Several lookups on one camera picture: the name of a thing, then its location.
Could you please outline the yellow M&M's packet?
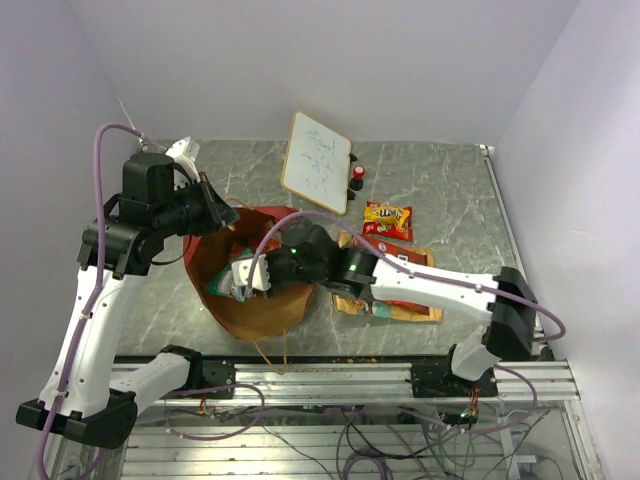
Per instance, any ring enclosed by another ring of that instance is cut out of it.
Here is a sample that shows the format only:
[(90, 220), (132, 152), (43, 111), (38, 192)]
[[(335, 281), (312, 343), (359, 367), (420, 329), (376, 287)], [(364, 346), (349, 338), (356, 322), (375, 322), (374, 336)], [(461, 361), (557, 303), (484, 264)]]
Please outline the yellow M&M's packet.
[(408, 208), (390, 205), (367, 206), (364, 209), (364, 221), (403, 228), (410, 214)]

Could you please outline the aluminium frame rail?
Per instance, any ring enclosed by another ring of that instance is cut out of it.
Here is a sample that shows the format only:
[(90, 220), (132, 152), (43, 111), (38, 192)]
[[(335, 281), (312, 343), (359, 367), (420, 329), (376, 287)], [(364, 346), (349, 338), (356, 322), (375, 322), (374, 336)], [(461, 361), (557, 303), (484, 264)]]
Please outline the aluminium frame rail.
[[(400, 404), (462, 404), (467, 394), (420, 397), (409, 363), (290, 364), (279, 375), (265, 364), (228, 368), (223, 384), (250, 384), (260, 389), (270, 406)], [(578, 400), (580, 394), (565, 361), (505, 363), (481, 391), (487, 403), (527, 403), (531, 388), (539, 402)]]

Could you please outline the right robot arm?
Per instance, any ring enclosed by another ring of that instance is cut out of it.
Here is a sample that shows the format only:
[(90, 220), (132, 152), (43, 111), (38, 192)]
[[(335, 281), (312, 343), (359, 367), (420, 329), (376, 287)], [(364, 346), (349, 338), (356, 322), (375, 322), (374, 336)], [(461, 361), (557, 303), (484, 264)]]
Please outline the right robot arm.
[(349, 299), (409, 303), (476, 322), (440, 373), (442, 387), (455, 396), (500, 361), (531, 356), (536, 299), (511, 267), (496, 275), (438, 269), (383, 253), (365, 240), (339, 245), (323, 227), (298, 224), (283, 232), (281, 247), (261, 255), (258, 270), (271, 289), (314, 284)]

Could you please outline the small whiteboard yellow frame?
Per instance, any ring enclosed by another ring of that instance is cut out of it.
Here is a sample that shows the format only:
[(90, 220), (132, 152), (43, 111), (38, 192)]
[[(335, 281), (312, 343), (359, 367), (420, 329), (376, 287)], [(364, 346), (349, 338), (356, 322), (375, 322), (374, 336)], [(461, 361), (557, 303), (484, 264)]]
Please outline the small whiteboard yellow frame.
[(335, 214), (348, 202), (352, 142), (302, 111), (293, 115), (281, 185)]

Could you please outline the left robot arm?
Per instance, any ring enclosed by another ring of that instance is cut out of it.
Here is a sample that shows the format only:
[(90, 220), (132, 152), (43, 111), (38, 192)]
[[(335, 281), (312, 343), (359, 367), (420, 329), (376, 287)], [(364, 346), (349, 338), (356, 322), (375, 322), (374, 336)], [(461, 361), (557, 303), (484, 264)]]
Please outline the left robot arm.
[(69, 327), (45, 387), (19, 405), (18, 424), (83, 445), (116, 449), (138, 415), (175, 390), (203, 387), (199, 352), (169, 345), (149, 363), (111, 376), (136, 291), (166, 239), (194, 239), (230, 226), (238, 213), (214, 191), (194, 159), (137, 153), (123, 165), (122, 190), (101, 205), (83, 232), (78, 286)]

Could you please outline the gold crispy snack bag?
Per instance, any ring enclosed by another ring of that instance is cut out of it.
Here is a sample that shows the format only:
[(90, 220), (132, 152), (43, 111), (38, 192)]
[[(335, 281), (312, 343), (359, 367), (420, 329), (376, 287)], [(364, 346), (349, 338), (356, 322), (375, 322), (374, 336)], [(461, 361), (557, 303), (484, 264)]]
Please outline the gold crispy snack bag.
[[(429, 267), (436, 266), (435, 257), (430, 248), (405, 248), (371, 236), (365, 236), (365, 239), (382, 253), (391, 254), (400, 260)], [(388, 318), (413, 323), (439, 323), (443, 320), (441, 309), (408, 302), (353, 300), (333, 294), (332, 304), (336, 312), (354, 316)]]

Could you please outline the red KitKat packet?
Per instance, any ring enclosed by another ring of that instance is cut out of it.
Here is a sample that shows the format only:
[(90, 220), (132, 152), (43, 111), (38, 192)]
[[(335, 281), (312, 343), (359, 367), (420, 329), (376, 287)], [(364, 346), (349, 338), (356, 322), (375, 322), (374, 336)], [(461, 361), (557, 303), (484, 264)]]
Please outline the red KitKat packet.
[[(373, 201), (368, 201), (366, 207), (378, 206), (378, 205), (389, 205), (389, 204), (381, 204)], [(412, 242), (413, 241), (413, 228), (412, 228), (413, 208), (410, 206), (405, 206), (402, 208), (408, 208), (409, 211), (411, 212), (410, 217), (405, 223), (405, 226), (403, 228), (396, 228), (391, 225), (381, 225), (376, 222), (365, 222), (364, 212), (363, 212), (362, 234), (363, 235), (380, 235), (380, 236), (395, 239), (395, 240)]]

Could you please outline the teal snack packet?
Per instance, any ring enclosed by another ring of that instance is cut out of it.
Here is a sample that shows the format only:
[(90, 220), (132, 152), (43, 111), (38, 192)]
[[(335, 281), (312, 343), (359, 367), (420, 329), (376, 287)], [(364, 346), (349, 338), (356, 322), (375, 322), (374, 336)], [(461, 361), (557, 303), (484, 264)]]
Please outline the teal snack packet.
[(244, 288), (234, 283), (233, 271), (230, 264), (226, 265), (207, 284), (206, 291), (215, 296), (231, 298), (238, 302), (246, 300)]

